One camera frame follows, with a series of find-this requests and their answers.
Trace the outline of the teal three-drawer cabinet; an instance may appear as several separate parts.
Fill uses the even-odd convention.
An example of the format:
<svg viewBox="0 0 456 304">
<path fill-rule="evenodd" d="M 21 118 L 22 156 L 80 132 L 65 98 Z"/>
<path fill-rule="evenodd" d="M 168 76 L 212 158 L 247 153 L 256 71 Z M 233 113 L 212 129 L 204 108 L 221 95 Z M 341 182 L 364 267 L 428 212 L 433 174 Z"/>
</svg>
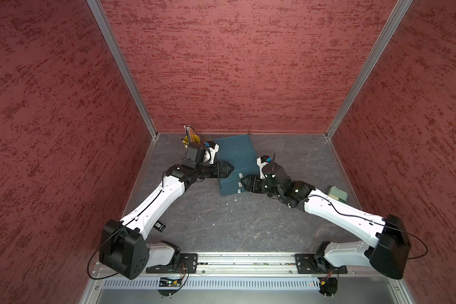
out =
<svg viewBox="0 0 456 304">
<path fill-rule="evenodd" d="M 227 161 L 234 167 L 229 177 L 219 179 L 221 196 L 244 193 L 242 178 L 260 174 L 252 140 L 245 134 L 215 139 L 214 142 L 220 147 L 216 153 L 218 161 Z"/>
</svg>

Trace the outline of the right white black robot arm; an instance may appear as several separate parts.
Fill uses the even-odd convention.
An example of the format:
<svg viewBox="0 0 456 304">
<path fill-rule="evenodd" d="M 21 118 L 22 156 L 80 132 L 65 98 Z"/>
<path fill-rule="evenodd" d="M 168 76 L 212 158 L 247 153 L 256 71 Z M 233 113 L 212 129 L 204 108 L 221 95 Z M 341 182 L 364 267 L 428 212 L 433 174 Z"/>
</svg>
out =
<svg viewBox="0 0 456 304">
<path fill-rule="evenodd" d="M 362 266 L 372 267 L 391 279 L 404 277 L 411 244 L 404 223 L 397 216 L 368 214 L 290 178 L 281 181 L 276 176 L 249 175 L 240 183 L 248 192 L 267 195 L 290 208 L 321 217 L 358 238 L 349 243 L 321 243 L 313 258 L 318 272 Z"/>
</svg>

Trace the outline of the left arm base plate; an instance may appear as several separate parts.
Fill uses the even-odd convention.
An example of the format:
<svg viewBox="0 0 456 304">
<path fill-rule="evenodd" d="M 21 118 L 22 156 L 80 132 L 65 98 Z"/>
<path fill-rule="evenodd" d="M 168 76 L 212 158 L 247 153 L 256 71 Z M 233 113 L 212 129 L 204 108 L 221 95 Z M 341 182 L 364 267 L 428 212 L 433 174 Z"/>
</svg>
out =
<svg viewBox="0 0 456 304">
<path fill-rule="evenodd" d="M 198 264 L 197 253 L 175 254 L 173 260 L 168 265 L 158 265 L 147 267 L 147 274 L 195 274 Z"/>
</svg>

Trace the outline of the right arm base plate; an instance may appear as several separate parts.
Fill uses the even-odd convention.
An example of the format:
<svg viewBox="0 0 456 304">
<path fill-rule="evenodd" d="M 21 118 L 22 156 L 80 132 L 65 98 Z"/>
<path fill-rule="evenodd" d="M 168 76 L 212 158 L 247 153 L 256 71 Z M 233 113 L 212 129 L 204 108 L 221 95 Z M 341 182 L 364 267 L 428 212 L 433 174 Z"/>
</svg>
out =
<svg viewBox="0 0 456 304">
<path fill-rule="evenodd" d="M 299 274 L 348 274 L 346 266 L 335 267 L 324 258 L 316 258 L 315 254 L 295 254 L 295 265 Z"/>
</svg>

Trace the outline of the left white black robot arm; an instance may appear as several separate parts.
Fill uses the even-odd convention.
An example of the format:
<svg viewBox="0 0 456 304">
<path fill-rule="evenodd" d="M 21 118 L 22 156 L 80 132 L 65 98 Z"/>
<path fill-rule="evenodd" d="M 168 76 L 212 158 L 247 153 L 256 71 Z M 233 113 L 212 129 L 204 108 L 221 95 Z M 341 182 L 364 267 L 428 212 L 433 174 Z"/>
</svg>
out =
<svg viewBox="0 0 456 304">
<path fill-rule="evenodd" d="M 133 280 L 146 268 L 175 265 L 179 248 L 169 242 L 148 244 L 148 235 L 163 213 L 200 179 L 223 179 L 234 167 L 227 161 L 197 164 L 193 168 L 173 165 L 163 174 L 157 188 L 121 220 L 109 220 L 103 227 L 99 261 Z"/>
</svg>

